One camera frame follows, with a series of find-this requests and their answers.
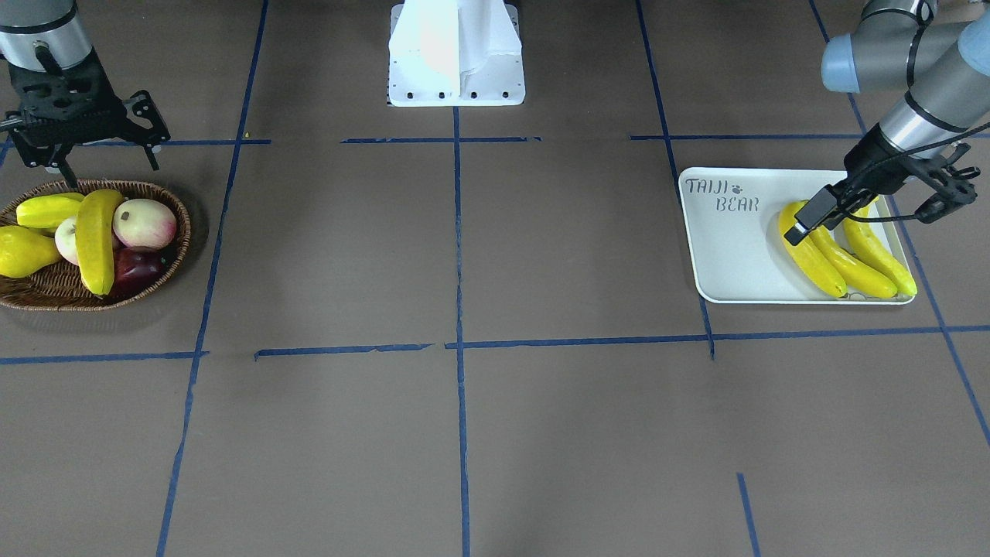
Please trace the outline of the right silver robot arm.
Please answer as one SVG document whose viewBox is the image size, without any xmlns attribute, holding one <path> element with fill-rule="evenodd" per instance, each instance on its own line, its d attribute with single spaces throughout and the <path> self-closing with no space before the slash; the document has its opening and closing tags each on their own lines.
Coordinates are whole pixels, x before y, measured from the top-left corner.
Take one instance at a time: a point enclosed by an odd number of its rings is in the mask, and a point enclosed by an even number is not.
<svg viewBox="0 0 990 557">
<path fill-rule="evenodd" d="M 2 131 L 25 166 L 75 188 L 72 149 L 116 138 L 143 148 L 159 170 L 156 153 L 171 138 L 162 113 L 148 91 L 114 92 L 75 1 L 4 1 L 1 50 L 20 101 L 2 114 Z"/>
</svg>

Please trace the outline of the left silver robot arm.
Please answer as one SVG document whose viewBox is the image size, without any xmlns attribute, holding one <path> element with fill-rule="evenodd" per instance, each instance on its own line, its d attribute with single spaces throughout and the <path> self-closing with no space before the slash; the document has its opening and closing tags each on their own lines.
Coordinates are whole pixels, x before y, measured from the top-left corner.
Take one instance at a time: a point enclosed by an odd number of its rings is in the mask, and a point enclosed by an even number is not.
<svg viewBox="0 0 990 557">
<path fill-rule="evenodd" d="M 834 229 L 908 179 L 933 190 L 913 219 L 930 224 L 976 200 L 976 168 L 958 168 L 964 139 L 988 127 L 988 16 L 934 24 L 936 1 L 869 1 L 857 29 L 821 58 L 830 91 L 902 89 L 903 96 L 845 156 L 845 179 L 797 213 L 797 229 Z"/>
</svg>

